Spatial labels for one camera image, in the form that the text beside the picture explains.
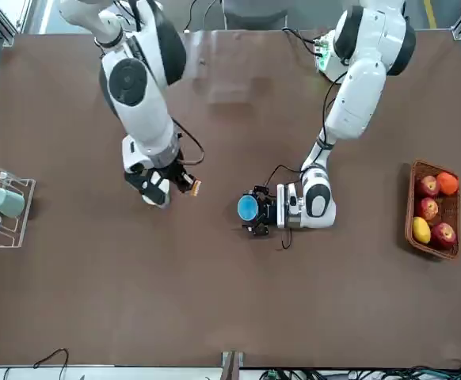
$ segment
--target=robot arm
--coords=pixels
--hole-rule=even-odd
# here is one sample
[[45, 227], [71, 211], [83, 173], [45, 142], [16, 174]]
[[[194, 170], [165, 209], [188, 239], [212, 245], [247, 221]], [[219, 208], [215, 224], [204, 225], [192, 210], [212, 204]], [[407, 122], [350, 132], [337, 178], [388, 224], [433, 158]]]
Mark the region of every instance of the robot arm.
[[105, 38], [100, 34], [102, 25], [112, 25], [103, 10], [110, 3], [63, 0], [62, 15], [70, 15], [66, 18], [70, 23], [77, 22], [90, 30], [105, 51], [101, 58], [101, 88], [128, 133], [121, 146], [125, 180], [139, 190], [145, 202], [165, 207], [170, 201], [170, 182], [192, 195], [197, 194], [200, 184], [185, 171], [179, 145], [181, 131], [170, 117], [162, 95], [183, 75], [185, 47], [154, 0], [131, 2], [138, 16], [136, 23], [143, 24], [138, 29], [142, 30], [104, 45], [103, 40], [111, 40], [121, 30], [113, 28], [110, 32], [111, 28], [107, 28]]
[[112, 0], [61, 0], [59, 12], [69, 24], [89, 30], [105, 50], [124, 39], [120, 20], [106, 10], [111, 5]]
[[[379, 103], [386, 76], [400, 74], [410, 61], [415, 34], [401, 15], [403, 3], [360, 0], [359, 6], [343, 13], [335, 30], [316, 41], [319, 71], [333, 83], [345, 79], [299, 171], [303, 196], [297, 196], [294, 183], [278, 184], [276, 198], [269, 196], [267, 188], [256, 186], [243, 196], [247, 201], [238, 204], [238, 213], [250, 232], [267, 234], [267, 225], [274, 224], [279, 228], [333, 225], [336, 204], [327, 160], [338, 139], [362, 135]], [[249, 212], [244, 205], [252, 204], [251, 199], [257, 206]]]

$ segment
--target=floor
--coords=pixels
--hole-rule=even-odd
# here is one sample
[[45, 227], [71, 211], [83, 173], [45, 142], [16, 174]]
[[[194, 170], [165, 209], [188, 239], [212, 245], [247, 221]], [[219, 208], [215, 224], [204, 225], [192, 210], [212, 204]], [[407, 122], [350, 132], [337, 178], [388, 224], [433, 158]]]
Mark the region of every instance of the floor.
[[[79, 33], [85, 32], [80, 28], [68, 25], [59, 15], [57, 4], [59, 0], [35, 0], [32, 5], [31, 17], [27, 21], [27, 32], [30, 33]], [[174, 23], [177, 30], [184, 30], [189, 20], [189, 7], [192, 0], [161, 0], [167, 17]], [[211, 0], [198, 0], [192, 10], [190, 30], [203, 28], [203, 15]], [[298, 29], [315, 29], [333, 27], [341, 15], [340, 2], [333, 0], [295, 0], [288, 15], [288, 25]], [[415, 29], [448, 28], [461, 14], [461, 0], [407, 0], [406, 13]], [[223, 29], [223, 13], [219, 2], [209, 11], [206, 20], [206, 29]], [[58, 368], [41, 369], [14, 369], [9, 373], [10, 380], [56, 378]], [[0, 379], [4, 370], [0, 369]], [[148, 369], [148, 368], [115, 368], [115, 367], [75, 367], [66, 373], [66, 380], [79, 380], [85, 375], [86, 380], [92, 378], [158, 378], [170, 380], [175, 378], [211, 380], [219, 378], [220, 369]], [[257, 379], [261, 371], [243, 371], [242, 378]]]
[[[58, 378], [60, 367], [49, 368], [12, 368], [5, 377], [6, 368], [0, 368], [0, 380], [50, 380]], [[221, 368], [147, 368], [147, 367], [69, 367], [64, 370], [63, 380], [219, 380], [222, 374]], [[259, 380], [263, 370], [241, 370], [241, 380]], [[321, 373], [327, 380], [352, 380], [356, 378], [356, 372], [346, 370], [324, 370]], [[305, 380], [305, 375], [296, 371], [292, 378]], [[370, 375], [364, 375], [367, 380], [380, 380], [383, 373], [376, 371]], [[430, 374], [423, 374], [419, 380], [441, 380]]]

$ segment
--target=yellow fruit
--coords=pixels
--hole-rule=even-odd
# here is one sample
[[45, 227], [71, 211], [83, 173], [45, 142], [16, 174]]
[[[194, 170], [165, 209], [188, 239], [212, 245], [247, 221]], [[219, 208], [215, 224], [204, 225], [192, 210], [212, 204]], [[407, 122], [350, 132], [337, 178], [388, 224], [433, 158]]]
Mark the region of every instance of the yellow fruit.
[[431, 230], [429, 229], [428, 222], [423, 218], [416, 216], [413, 218], [412, 232], [415, 240], [422, 244], [428, 244], [431, 239]]

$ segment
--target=metal rack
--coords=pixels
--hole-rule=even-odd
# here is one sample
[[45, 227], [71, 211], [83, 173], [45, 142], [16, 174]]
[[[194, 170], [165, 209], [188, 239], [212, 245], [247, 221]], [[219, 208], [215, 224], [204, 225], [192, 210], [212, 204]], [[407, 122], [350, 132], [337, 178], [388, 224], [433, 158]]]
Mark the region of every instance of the metal rack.
[[23, 244], [35, 185], [33, 179], [20, 178], [0, 168], [0, 188], [25, 198], [25, 209], [17, 218], [9, 218], [0, 213], [0, 248], [19, 248]]

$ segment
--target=orange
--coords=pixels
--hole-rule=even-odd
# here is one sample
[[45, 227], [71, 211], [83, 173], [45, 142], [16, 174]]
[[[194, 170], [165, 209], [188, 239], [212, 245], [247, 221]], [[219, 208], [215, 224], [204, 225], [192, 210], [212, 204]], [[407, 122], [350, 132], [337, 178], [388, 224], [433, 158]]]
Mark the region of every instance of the orange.
[[451, 196], [458, 191], [458, 179], [449, 173], [442, 172], [436, 176], [436, 180], [440, 185], [440, 191], [446, 196]]

